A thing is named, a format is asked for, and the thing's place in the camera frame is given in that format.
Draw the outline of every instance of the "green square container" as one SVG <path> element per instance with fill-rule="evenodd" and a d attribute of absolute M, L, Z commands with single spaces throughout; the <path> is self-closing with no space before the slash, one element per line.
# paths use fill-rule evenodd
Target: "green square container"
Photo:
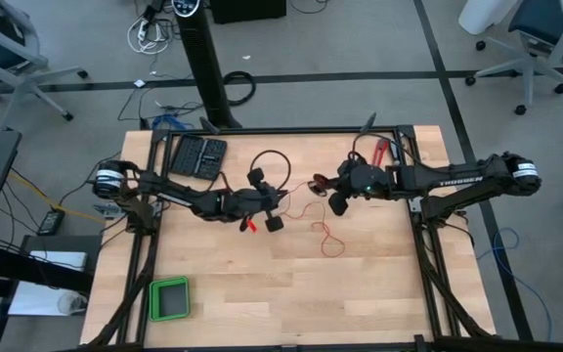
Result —
<path fill-rule="evenodd" d="M 152 282 L 149 290 L 149 317 L 152 322 L 186 318 L 191 313 L 186 277 Z"/>

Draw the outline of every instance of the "black box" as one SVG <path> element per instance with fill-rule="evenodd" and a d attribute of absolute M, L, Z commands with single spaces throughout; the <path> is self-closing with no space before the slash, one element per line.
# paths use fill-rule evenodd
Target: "black box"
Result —
<path fill-rule="evenodd" d="M 278 19 L 286 14 L 285 0 L 210 0 L 214 22 Z"/>

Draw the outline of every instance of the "orange wire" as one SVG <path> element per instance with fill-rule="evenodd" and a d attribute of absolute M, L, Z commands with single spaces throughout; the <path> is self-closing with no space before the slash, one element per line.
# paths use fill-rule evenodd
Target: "orange wire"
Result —
<path fill-rule="evenodd" d="M 327 258 L 339 257 L 347 249 L 347 245 L 345 244 L 345 242 L 343 240 L 341 240 L 341 239 L 339 239 L 336 236 L 331 234 L 331 229 L 325 223 L 325 206 L 323 205 L 322 202 L 313 201 L 313 202 L 308 203 L 306 206 L 303 207 L 303 211 L 301 212 L 301 215 L 299 215 L 299 216 L 292 216 L 292 215 L 288 214 L 288 210 L 290 209 L 290 205 L 292 204 L 290 194 L 292 194 L 293 192 L 298 190 L 301 186 L 306 185 L 306 184 L 307 184 L 307 182 L 304 182 L 304 183 L 300 184 L 299 186 L 297 186 L 294 190 L 288 192 L 288 194 L 287 194 L 288 195 L 288 206 L 286 207 L 285 211 L 283 213 L 281 213 L 280 215 L 287 216 L 288 218 L 290 218 L 292 220 L 300 220 L 305 216 L 306 211 L 308 210 L 308 208 L 311 205 L 316 205 L 316 204 L 320 205 L 321 208 L 323 209 L 323 218 L 322 218 L 321 221 L 317 221 L 317 222 L 312 223 L 312 227 L 314 228 L 317 225 L 321 225 L 323 227 L 323 232 L 325 232 L 325 237 L 321 241 L 321 253 L 323 254 L 323 256 L 325 256 Z M 342 249 L 340 250 L 340 252 L 338 252 L 335 255 L 329 255 L 325 252 L 325 243 L 327 242 L 328 239 L 332 239 L 332 240 L 334 240 L 334 241 L 336 241 L 336 242 L 338 242 L 342 245 Z"/>

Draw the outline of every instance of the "standing desk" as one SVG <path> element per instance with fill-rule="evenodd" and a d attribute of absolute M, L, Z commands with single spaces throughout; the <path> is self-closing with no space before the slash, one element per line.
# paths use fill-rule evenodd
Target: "standing desk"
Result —
<path fill-rule="evenodd" d="M 408 133 L 415 134 L 423 162 L 434 167 L 449 163 L 438 126 L 407 127 Z M 214 136 L 229 144 L 223 170 L 232 188 L 249 187 L 246 173 L 251 160 L 273 149 L 285 153 L 292 163 L 285 188 L 293 190 L 311 180 L 314 173 L 334 177 L 358 131 L 327 128 L 237 133 Z M 381 134 L 398 138 L 392 133 Z M 376 138 L 363 137 L 357 151 L 370 160 L 375 144 Z M 168 163 L 167 157 L 162 157 L 164 142 L 159 142 L 155 155 L 150 154 L 151 145 L 152 132 L 128 132 L 121 157 L 141 168 L 154 164 L 160 173 L 162 163 Z M 148 163 L 150 156 L 154 156 L 154 162 Z M 384 163 L 392 163 L 389 155 Z M 286 174 L 285 162 L 278 155 L 266 154 L 256 166 L 262 167 L 265 181 L 273 186 Z M 194 178 L 169 177 L 197 190 L 209 185 Z M 222 187 L 219 181 L 213 189 Z M 447 194 L 453 189 L 437 191 L 434 193 Z M 146 348 L 383 344 L 411 341 L 418 334 L 431 340 L 435 328 L 430 325 L 431 312 L 425 303 L 425 283 L 419 273 L 408 203 L 351 199 L 345 215 L 336 217 L 326 198 L 314 196 L 304 186 L 291 195 L 288 213 L 299 215 L 314 201 L 325 205 L 326 223 L 346 244 L 344 253 L 336 258 L 322 255 L 324 234 L 320 227 L 311 226 L 322 217 L 320 205 L 309 207 L 301 220 L 284 218 L 285 228 L 269 234 L 263 214 L 253 220 L 259 231 L 241 233 L 238 223 L 206 223 L 187 208 L 172 204 L 162 214 L 153 279 L 187 276 L 191 315 L 175 321 L 147 322 L 148 307 L 141 311 L 139 296 L 131 309 L 126 340 L 134 341 L 138 336 Z M 287 203 L 284 199 L 280 209 Z M 449 223 L 466 228 L 456 217 Z M 105 241 L 124 226 L 123 222 L 107 231 Z M 494 332 L 470 239 L 452 228 L 440 229 L 439 238 L 453 293 L 483 329 Z M 130 260 L 139 262 L 138 270 L 142 267 L 150 239 L 141 240 L 140 255 L 132 252 L 135 242 L 134 235 L 123 234 L 102 249 L 81 343 L 92 340 L 119 305 L 131 275 Z M 324 249 L 335 254 L 340 244 L 326 242 Z M 448 333 L 440 294 L 436 293 L 436 301 L 442 331 Z"/>

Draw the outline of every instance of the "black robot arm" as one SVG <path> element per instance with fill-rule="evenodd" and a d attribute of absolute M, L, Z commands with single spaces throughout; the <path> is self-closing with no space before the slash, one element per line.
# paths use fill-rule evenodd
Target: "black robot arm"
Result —
<path fill-rule="evenodd" d="M 429 192 L 449 186 L 471 185 L 445 197 Z M 541 186 L 534 164 L 517 154 L 493 154 L 475 164 L 433 168 L 425 164 L 387 166 L 385 170 L 369 165 L 358 153 L 351 152 L 338 168 L 338 177 L 327 179 L 317 174 L 310 183 L 315 194 L 329 198 L 331 210 L 344 214 L 348 198 L 387 200 L 420 198 L 423 220 L 442 222 L 468 205 L 501 196 L 530 196 Z"/>
<path fill-rule="evenodd" d="M 128 171 L 135 177 L 128 179 Z M 247 175 L 253 189 L 233 191 L 229 186 L 222 190 L 199 192 L 161 177 L 151 171 L 141 170 L 128 161 L 106 161 L 97 171 L 93 193 L 99 198 L 116 202 L 129 215 L 130 223 L 143 232 L 152 232 L 154 225 L 153 207 L 141 201 L 138 196 L 155 196 L 189 208 L 193 214 L 205 221 L 232 223 L 242 220 L 240 229 L 246 229 L 246 223 L 255 214 L 266 212 L 269 219 L 269 231 L 283 228 L 279 217 L 273 217 L 271 211 L 279 206 L 286 191 L 276 190 L 263 182 L 264 174 L 257 168 Z M 127 181 L 138 183 L 130 188 Z"/>

